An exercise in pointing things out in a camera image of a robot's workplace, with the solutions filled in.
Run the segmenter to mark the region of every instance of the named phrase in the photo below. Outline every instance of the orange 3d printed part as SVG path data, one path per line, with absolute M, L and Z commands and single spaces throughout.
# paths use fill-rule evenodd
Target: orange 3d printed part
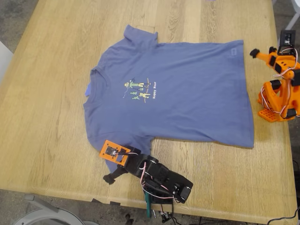
M 270 47 L 269 54 L 251 51 L 253 58 L 266 62 L 278 75 L 277 80 L 265 82 L 258 94 L 258 102 L 264 109 L 258 115 L 269 122 L 292 120 L 300 116 L 300 64 L 294 48 L 295 31 L 283 30 L 278 51 Z
M 129 152 L 130 149 L 106 140 L 99 153 L 99 156 L 107 159 L 108 161 L 124 166 L 128 158 L 128 156 L 124 155 L 124 153 Z

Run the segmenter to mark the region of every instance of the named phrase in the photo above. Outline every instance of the printed graphic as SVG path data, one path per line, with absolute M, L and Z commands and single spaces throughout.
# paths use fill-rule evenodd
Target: printed graphic
M 124 86 L 126 91 L 124 92 L 123 98 L 125 98 L 126 92 L 129 88 L 134 89 L 134 91 L 130 92 L 130 95 L 132 96 L 131 99 L 133 100 L 140 100 L 143 99 L 144 103 L 146 103 L 146 99 L 148 99 L 151 94 L 148 93 L 149 87 L 151 86 L 151 83 L 149 82 L 149 79 L 147 78 L 147 82 L 135 82 L 135 79 L 132 78 L 129 82 L 124 83 Z

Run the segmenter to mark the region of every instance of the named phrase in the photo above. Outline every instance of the cartoon figure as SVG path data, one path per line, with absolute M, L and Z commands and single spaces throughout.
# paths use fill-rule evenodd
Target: cartoon figure
M 147 94 L 147 93 L 140 93 L 139 97 L 143 97 L 143 98 L 149 98 L 149 95 L 151 95 L 151 94 Z
M 140 88 L 148 88 L 151 83 L 134 83 L 134 79 L 130 80 L 129 82 L 126 82 L 124 86 L 126 88 L 134 88 L 134 87 L 140 87 Z

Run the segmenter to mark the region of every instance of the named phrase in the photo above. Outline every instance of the green component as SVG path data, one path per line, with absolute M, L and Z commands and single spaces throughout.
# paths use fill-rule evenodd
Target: green component
M 145 192 L 145 200 L 146 200 L 146 203 L 147 203 L 147 217 L 148 218 L 151 218 L 151 199 L 150 199 L 150 195 Z

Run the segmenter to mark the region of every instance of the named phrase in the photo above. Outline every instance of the t-shirt sleeve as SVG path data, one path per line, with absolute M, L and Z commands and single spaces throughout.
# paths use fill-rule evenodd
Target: t-shirt sleeve
M 110 132 L 101 134 L 98 138 L 89 138 L 92 146 L 100 151 L 105 140 L 109 140 L 122 146 L 132 146 L 142 151 L 142 154 L 150 155 L 152 136 L 139 136 L 127 132 Z M 110 172 L 117 169 L 117 164 L 106 160 Z

